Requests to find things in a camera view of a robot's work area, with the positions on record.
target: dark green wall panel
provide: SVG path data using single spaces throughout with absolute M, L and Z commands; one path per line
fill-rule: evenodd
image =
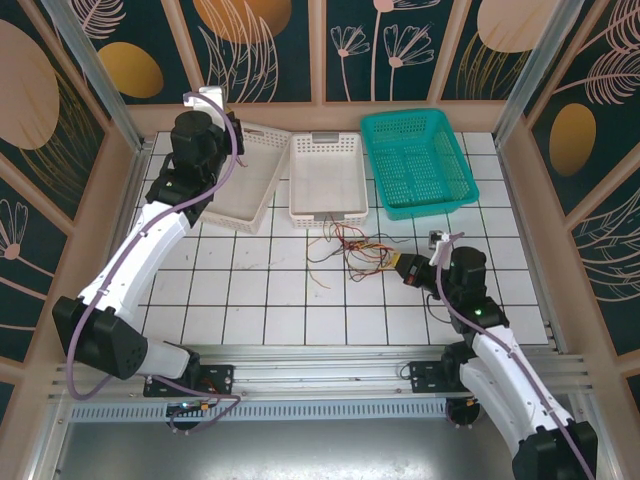
M 379 12 L 374 2 L 327 1 L 327 101 L 427 99 L 452 3 L 397 3 L 393 11 Z
M 250 0 L 250 14 L 238 0 L 181 6 L 205 85 L 232 103 L 311 101 L 307 0 Z
M 65 214 L 74 218 L 102 144 L 104 131 L 17 2 L 0 6 L 0 29 L 5 41 L 11 38 L 22 41 L 26 35 L 35 42 L 29 44 L 30 51 L 11 54 L 10 50 L 5 50 L 3 54 L 4 60 L 9 63 L 0 71 L 5 95 L 14 91 L 28 100 L 16 111 L 5 110 L 2 115 L 12 121 L 23 122 L 21 125 L 26 136 L 36 131 L 47 131 L 49 127 L 53 131 L 45 143 L 28 141 L 25 145 L 24 141 L 15 140 L 15 131 L 0 130 L 0 154 Z M 2 72 L 8 76 L 6 79 L 3 79 Z M 51 88 L 42 90 L 39 82 L 49 77 L 51 85 L 47 86 Z M 50 96 L 43 98 L 49 93 L 55 95 L 56 90 L 59 97 L 57 121 L 50 111 Z
M 506 13 L 509 8 L 520 8 L 519 2 L 514 2 L 513 6 L 509 2 L 503 3 Z M 442 100 L 506 100 L 531 54 L 531 50 L 505 53 L 486 46 L 478 32 L 481 6 L 482 0 L 472 0 Z M 503 29 L 509 28 L 509 16 L 512 15 L 506 15 L 500 24 Z M 507 32 L 507 38 L 517 35 L 517 30 Z
M 605 9 L 532 129 L 565 213 L 640 142 L 640 6 L 621 19 L 626 4 Z
M 114 49 L 111 54 L 113 60 L 107 65 L 107 70 L 124 69 L 126 73 L 123 77 L 127 78 L 129 88 L 142 92 L 134 96 L 126 93 L 129 90 L 119 88 L 125 103 L 127 105 L 182 103 L 182 95 L 190 91 L 191 87 L 160 0 L 109 3 L 114 6 L 107 9 L 106 18 L 111 19 L 114 25 L 102 26 L 99 21 L 96 21 L 94 29 L 91 31 L 85 29 L 85 33 L 93 32 L 89 36 L 98 55 L 104 53 L 101 50 L 105 47 Z M 77 6 L 75 11 L 81 18 L 87 18 L 86 15 L 82 16 Z M 139 61 L 141 51 L 153 59 L 158 70 L 143 68 Z
M 573 238 L 617 353 L 640 349 L 640 170 L 573 230 Z
M 569 48 L 569 45 L 573 41 L 573 38 L 576 36 L 576 33 L 578 33 L 578 30 L 580 30 L 580 27 L 582 26 L 582 22 L 584 21 L 585 17 L 589 13 L 589 10 L 591 10 L 591 7 L 593 7 L 593 4 L 595 3 L 595 1 L 596 0 L 585 0 L 585 2 L 582 4 L 582 8 L 580 9 L 580 13 L 575 23 L 573 24 L 573 27 L 571 27 L 571 30 L 569 30 L 569 33 L 567 33 L 567 36 L 564 37 L 564 41 L 560 45 L 560 48 L 558 49 L 556 56 L 551 62 L 551 65 L 547 69 L 542 80 L 540 80 L 540 84 L 538 85 L 538 88 L 536 88 L 536 90 L 533 92 L 533 95 L 531 95 L 531 99 L 529 100 L 529 103 L 527 103 L 527 106 L 524 108 L 525 115 L 528 116 L 529 113 L 531 113 L 531 110 L 533 109 L 536 102 L 540 98 L 542 91 L 546 88 L 549 77 L 553 75 L 553 72 L 558 67 L 560 60 L 562 60 L 562 57 L 566 53 L 567 48 Z
M 0 356 L 22 362 L 67 237 L 0 179 Z

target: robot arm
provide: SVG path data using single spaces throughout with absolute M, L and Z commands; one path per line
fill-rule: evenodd
M 432 235 L 435 254 L 431 259 L 406 254 L 396 257 L 395 269 L 404 283 L 424 288 L 439 299 L 436 264 L 447 241 L 447 234 Z M 451 315 L 452 326 L 464 341 L 445 349 L 442 363 L 446 376 L 452 385 L 461 383 L 483 405 L 507 443 L 517 480 L 585 479 L 586 473 L 556 420 L 569 433 L 592 472 L 597 457 L 595 432 L 587 422 L 574 421 L 521 354 L 504 312 L 487 296 L 485 263 L 482 252 L 460 247 L 451 253 L 450 269 L 443 271 L 442 286 L 449 303 L 484 332 Z
M 224 108 L 219 87 L 201 93 Z M 198 220 L 213 195 L 149 227 L 149 222 L 174 206 L 195 199 L 216 185 L 222 165 L 231 153 L 230 132 L 220 128 L 213 109 L 204 102 L 189 101 L 196 111 L 179 115 L 171 131 L 173 153 L 165 159 L 159 177 L 153 182 L 142 213 L 132 232 L 98 277 L 76 299 L 61 297 L 53 317 L 65 353 L 73 331 L 91 300 L 100 291 L 105 277 L 116 266 L 122 253 L 137 243 L 119 266 L 102 297 L 91 312 L 76 347 L 75 358 L 120 379 L 134 374 L 160 375 L 177 379 L 194 389 L 199 380 L 199 357 L 195 352 L 166 342 L 145 338 L 131 324 L 145 288 L 169 254 Z M 240 123 L 232 124 L 239 154 L 244 153 Z

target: grid floor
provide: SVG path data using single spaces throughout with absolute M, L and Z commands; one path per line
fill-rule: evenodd
M 393 237 L 401 252 L 427 255 L 429 231 L 464 231 L 466 237 L 456 245 L 487 254 L 489 294 L 504 306 L 518 341 L 547 344 L 491 134 L 456 136 L 478 184 L 479 202 L 450 215 L 392 222 L 381 208 L 365 156 L 370 211 L 362 230 Z M 134 220 L 170 151 L 168 133 L 159 133 Z M 312 244 L 321 230 L 294 229 L 288 197 L 287 169 L 257 236 L 196 224 L 142 296 L 136 328 L 186 345 L 446 345 L 461 340 L 451 325 L 434 317 L 448 319 L 442 303 L 431 299 L 429 312 L 425 294 L 405 286 L 395 272 L 355 283 L 342 258 L 332 257 L 309 266 L 329 288 L 311 280 L 307 245 L 310 258 L 323 258 L 337 243 Z

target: white plastic basket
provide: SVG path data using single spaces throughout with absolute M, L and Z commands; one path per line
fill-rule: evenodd
M 242 133 L 245 154 L 240 159 L 247 168 L 236 165 L 200 219 L 255 235 L 289 161 L 291 133 L 251 123 L 242 124 Z
M 294 226 L 321 228 L 332 220 L 362 225 L 369 207 L 360 135 L 294 134 L 288 149 L 289 214 Z

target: teal plastic basket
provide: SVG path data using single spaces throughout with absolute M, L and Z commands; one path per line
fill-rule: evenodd
M 451 213 L 478 200 L 478 187 L 442 111 L 369 115 L 360 126 L 391 220 Z

